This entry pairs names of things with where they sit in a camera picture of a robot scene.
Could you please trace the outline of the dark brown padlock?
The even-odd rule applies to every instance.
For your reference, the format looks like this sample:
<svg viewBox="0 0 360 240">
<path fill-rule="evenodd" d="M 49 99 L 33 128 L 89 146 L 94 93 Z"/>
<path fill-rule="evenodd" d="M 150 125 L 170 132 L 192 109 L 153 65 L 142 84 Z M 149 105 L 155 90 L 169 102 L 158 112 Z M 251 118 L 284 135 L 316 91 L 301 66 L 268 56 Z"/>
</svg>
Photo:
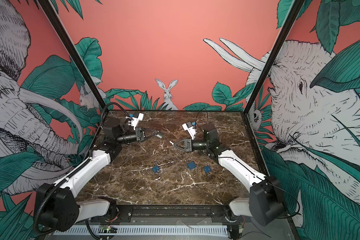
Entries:
<svg viewBox="0 0 360 240">
<path fill-rule="evenodd" d="M 161 133 L 161 132 L 159 132 L 159 131 L 157 131 L 157 132 L 155 132 L 155 136 L 156 136 L 158 139 L 162 139 L 163 136 L 164 136 L 164 134 Z"/>
</svg>

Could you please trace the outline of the large blue padlock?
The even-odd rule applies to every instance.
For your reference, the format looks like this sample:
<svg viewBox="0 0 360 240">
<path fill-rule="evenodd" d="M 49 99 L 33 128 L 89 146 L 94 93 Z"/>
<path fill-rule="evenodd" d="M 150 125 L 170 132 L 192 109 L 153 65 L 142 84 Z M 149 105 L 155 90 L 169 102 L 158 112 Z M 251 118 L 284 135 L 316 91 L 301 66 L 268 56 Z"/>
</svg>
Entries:
<svg viewBox="0 0 360 240">
<path fill-rule="evenodd" d="M 187 166 L 188 166 L 189 170 L 194 170 L 195 168 L 197 168 L 196 163 L 192 160 L 188 160 Z"/>
</svg>

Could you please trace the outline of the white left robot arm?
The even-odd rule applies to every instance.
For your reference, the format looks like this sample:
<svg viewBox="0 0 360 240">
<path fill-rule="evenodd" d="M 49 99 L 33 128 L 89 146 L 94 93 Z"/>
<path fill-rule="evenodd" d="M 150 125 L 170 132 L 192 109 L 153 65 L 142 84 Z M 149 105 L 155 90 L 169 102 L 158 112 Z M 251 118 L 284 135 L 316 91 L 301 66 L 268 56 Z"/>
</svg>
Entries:
<svg viewBox="0 0 360 240">
<path fill-rule="evenodd" d="M 143 116 L 102 120 L 105 137 L 94 146 L 91 155 L 61 179 L 37 189 L 33 231 L 38 236 L 67 231 L 77 222 L 93 217 L 110 215 L 112 221 L 117 218 L 116 203 L 112 199 L 77 202 L 76 197 L 101 169 L 119 155 L 123 145 L 144 142 L 153 136 L 162 139 L 160 131 L 137 126 Z"/>
</svg>

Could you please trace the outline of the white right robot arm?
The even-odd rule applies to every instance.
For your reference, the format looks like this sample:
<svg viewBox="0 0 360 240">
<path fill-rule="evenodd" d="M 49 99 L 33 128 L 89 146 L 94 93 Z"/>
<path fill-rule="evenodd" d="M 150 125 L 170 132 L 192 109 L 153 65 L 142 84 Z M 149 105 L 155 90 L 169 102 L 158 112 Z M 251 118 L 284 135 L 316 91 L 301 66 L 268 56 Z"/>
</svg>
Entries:
<svg viewBox="0 0 360 240">
<path fill-rule="evenodd" d="M 264 227 L 281 217 L 286 209 L 278 179 L 273 176 L 267 177 L 241 160 L 233 150 L 220 141 L 218 130 L 213 124 L 204 125 L 203 137 L 199 139 L 196 138 L 195 122 L 184 123 L 182 127 L 191 137 L 173 143 L 174 148 L 184 152 L 207 153 L 210 159 L 227 169 L 249 191 L 249 199 L 237 198 L 229 203 L 229 209 L 234 216 L 252 217 Z"/>
</svg>

